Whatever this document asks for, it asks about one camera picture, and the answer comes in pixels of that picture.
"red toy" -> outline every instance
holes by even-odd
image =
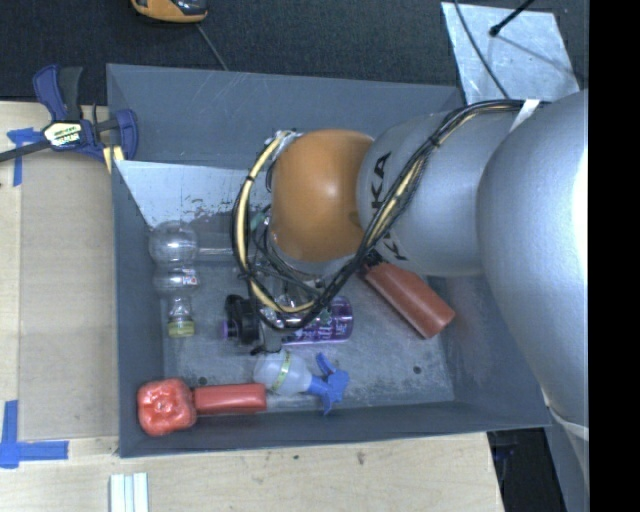
[[[150,436],[192,427],[198,415],[253,414],[267,408],[263,384],[205,386],[191,390],[181,379],[148,382],[138,390],[138,421]]]

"clear plastic bottle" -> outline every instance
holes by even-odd
[[[312,375],[304,359],[288,350],[260,354],[253,369],[253,380],[282,396],[296,393],[318,396],[324,414],[328,414],[334,403],[342,401],[349,374],[333,366],[322,353],[316,355],[316,362],[323,377]]]
[[[195,334],[191,296],[200,286],[194,268],[198,254],[196,232],[184,222],[159,224],[149,238],[149,253],[156,262],[153,287],[168,304],[168,334],[184,338]]]
[[[260,354],[253,370],[253,380],[282,396],[304,393],[311,386],[311,372],[300,356],[287,350]]]

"black plastic object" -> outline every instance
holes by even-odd
[[[260,339],[260,320],[251,299],[228,295],[224,302],[227,321],[222,325],[223,337],[237,338],[249,345]]]

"gray bin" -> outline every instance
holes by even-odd
[[[110,65],[107,72],[109,108],[135,111],[140,131],[136,160],[151,168],[161,162],[243,172],[278,129],[347,128],[377,137],[411,117],[461,105],[458,90],[451,87],[122,65]],[[310,397],[292,403],[270,397],[266,413],[201,417],[189,430],[147,436],[136,413],[136,392],[145,382],[180,376],[191,386],[203,378],[207,384],[233,383],[228,372],[234,365],[225,358],[241,361],[236,382],[250,377],[250,356],[237,346],[222,346],[207,330],[222,318],[224,296],[245,288],[234,279],[232,261],[202,262],[205,279],[218,284],[203,287],[211,295],[203,293],[194,304],[203,335],[190,345],[167,339],[151,286],[155,267],[147,250],[148,223],[117,168],[112,183],[121,457],[549,424],[539,385],[484,278],[430,279],[457,317],[438,337],[421,340],[354,276],[345,287],[354,307],[352,338],[339,345],[296,348],[309,361],[321,350],[351,373],[345,400],[331,414],[322,416]],[[215,229],[224,226],[224,214],[221,219],[212,223]],[[393,375],[385,381],[380,377],[385,373]]]

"white tape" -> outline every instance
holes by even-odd
[[[271,141],[273,141],[273,139],[275,139],[281,133],[285,132],[286,130],[278,130],[274,137],[271,137],[270,139],[265,141],[265,145],[269,145]],[[271,155],[271,161],[275,162],[275,160],[282,154],[282,152],[289,146],[289,144],[291,144],[298,137],[302,137],[302,135],[304,135],[304,133],[302,132],[289,132],[287,135],[285,135],[276,150]]]
[[[146,473],[111,475],[110,512],[149,512],[149,485]]]

